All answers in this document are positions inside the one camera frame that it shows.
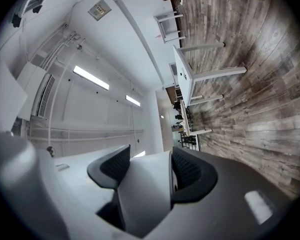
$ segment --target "air vent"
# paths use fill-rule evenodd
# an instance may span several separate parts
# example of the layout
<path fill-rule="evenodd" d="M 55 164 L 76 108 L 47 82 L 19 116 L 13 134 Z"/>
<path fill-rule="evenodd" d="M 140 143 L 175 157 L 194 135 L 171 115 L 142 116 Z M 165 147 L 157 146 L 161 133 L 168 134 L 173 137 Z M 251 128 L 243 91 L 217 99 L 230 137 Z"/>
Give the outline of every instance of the air vent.
<path fill-rule="evenodd" d="M 38 108 L 38 114 L 37 114 L 38 117 L 43 118 L 45 116 L 49 94 L 50 94 L 50 91 L 52 89 L 52 86 L 54 85 L 54 82 L 55 82 L 55 78 L 51 75 L 49 80 L 48 80 L 48 83 L 46 84 L 46 87 L 45 87 L 43 95 L 42 95 L 42 99 L 40 101 L 40 105 L 39 105 L 39 108 Z"/>
<path fill-rule="evenodd" d="M 99 21 L 103 16 L 105 16 L 108 12 L 111 11 L 111 8 L 104 0 L 100 0 L 96 3 L 88 13 L 92 15 L 97 21 Z"/>

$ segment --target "white plastic panel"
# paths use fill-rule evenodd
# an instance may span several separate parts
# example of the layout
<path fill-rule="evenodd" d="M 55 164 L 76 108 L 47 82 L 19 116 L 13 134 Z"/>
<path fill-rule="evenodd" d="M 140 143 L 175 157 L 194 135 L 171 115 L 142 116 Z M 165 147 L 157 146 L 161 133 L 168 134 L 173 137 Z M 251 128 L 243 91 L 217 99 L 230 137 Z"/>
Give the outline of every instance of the white plastic panel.
<path fill-rule="evenodd" d="M 28 62 L 21 71 L 17 81 L 27 94 L 27 99 L 20 110 L 18 117 L 30 121 L 35 98 L 46 71 Z"/>
<path fill-rule="evenodd" d="M 0 132 L 11 131 L 27 94 L 0 59 Z"/>
<path fill-rule="evenodd" d="M 72 191 L 72 194 L 76 196 L 80 203 L 88 208 L 92 213 L 96 213 L 106 203 L 109 203 L 112 200 L 114 191 L 113 189 L 99 187 L 88 176 L 87 168 L 90 163 L 111 153 L 117 148 L 119 147 L 115 146 L 90 153 L 53 159 L 55 166 L 61 164 L 69 166 L 67 169 L 61 170 L 59 173 L 69 189 Z"/>
<path fill-rule="evenodd" d="M 154 229 L 170 212 L 170 151 L 130 159 L 118 188 L 126 231 L 139 238 Z"/>

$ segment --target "window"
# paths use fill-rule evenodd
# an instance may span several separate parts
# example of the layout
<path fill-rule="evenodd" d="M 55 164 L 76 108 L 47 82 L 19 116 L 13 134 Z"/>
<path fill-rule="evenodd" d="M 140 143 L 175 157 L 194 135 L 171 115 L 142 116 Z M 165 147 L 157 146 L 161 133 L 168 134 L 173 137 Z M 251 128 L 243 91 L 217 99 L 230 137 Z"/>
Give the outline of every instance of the window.
<path fill-rule="evenodd" d="M 134 103 L 134 104 L 136 104 L 137 106 L 140 107 L 140 102 L 138 102 L 138 101 L 136 101 L 135 99 L 129 97 L 128 95 L 125 96 L 125 99 L 126 99 L 127 101 L 130 101 L 130 102 L 132 102 L 132 103 Z"/>
<path fill-rule="evenodd" d="M 134 158 L 143 157 L 146 154 L 146 151 L 142 151 L 140 154 L 134 156 Z"/>
<path fill-rule="evenodd" d="M 12 18 L 12 24 L 15 28 L 20 26 L 22 16 L 32 10 L 34 13 L 38 13 L 45 0 L 19 0 L 14 10 Z"/>
<path fill-rule="evenodd" d="M 105 83 L 104 81 L 100 80 L 99 78 L 96 78 L 94 75 L 88 73 L 81 67 L 75 66 L 73 72 L 76 73 L 77 75 L 93 82 L 94 84 L 96 84 L 106 90 L 109 90 L 109 84 Z"/>

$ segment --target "ceiling light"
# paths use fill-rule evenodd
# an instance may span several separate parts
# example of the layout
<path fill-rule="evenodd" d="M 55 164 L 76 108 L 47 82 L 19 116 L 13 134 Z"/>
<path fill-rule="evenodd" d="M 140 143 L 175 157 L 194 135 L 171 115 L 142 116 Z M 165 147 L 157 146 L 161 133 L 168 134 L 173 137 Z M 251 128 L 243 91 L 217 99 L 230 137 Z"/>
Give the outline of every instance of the ceiling light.
<path fill-rule="evenodd" d="M 127 101 L 130 101 L 130 102 L 132 102 L 132 103 L 134 103 L 134 104 L 136 104 L 137 106 L 140 107 L 140 102 L 138 102 L 138 101 L 136 101 L 135 99 L 129 97 L 128 95 L 125 96 L 125 99 L 126 99 Z"/>
<path fill-rule="evenodd" d="M 106 90 L 109 90 L 109 84 L 105 83 L 104 81 L 101 81 L 99 78 L 96 78 L 94 75 L 83 70 L 81 67 L 75 66 L 73 72 L 78 74 L 79 76 L 95 83 L 96 85 L 98 85 Z"/>
<path fill-rule="evenodd" d="M 135 155 L 134 158 L 143 157 L 145 154 L 146 154 L 146 151 L 143 151 L 140 154 Z"/>

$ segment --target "black rubber part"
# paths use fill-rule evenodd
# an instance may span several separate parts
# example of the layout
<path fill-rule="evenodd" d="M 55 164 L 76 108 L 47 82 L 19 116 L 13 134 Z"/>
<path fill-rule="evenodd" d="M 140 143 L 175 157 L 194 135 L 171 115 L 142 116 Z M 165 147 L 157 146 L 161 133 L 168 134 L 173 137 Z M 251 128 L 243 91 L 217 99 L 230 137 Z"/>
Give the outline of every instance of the black rubber part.
<path fill-rule="evenodd" d="M 19 28 L 21 23 L 21 18 L 14 13 L 11 22 L 14 28 Z"/>
<path fill-rule="evenodd" d="M 96 214 L 116 228 L 126 231 L 126 224 L 116 191 L 113 194 L 111 202 L 106 203 Z"/>
<path fill-rule="evenodd" d="M 216 169 L 184 148 L 173 147 L 172 169 L 178 182 L 178 191 L 171 195 L 171 204 L 198 202 L 215 187 Z"/>
<path fill-rule="evenodd" d="M 91 162 L 87 168 L 87 173 L 101 188 L 116 190 L 129 166 L 130 145 L 125 145 Z"/>
<path fill-rule="evenodd" d="M 39 6 L 37 6 L 36 8 L 33 8 L 33 9 L 32 9 L 32 12 L 33 12 L 34 14 L 38 14 L 38 13 L 40 12 L 41 7 L 42 7 L 42 5 L 39 5 Z"/>

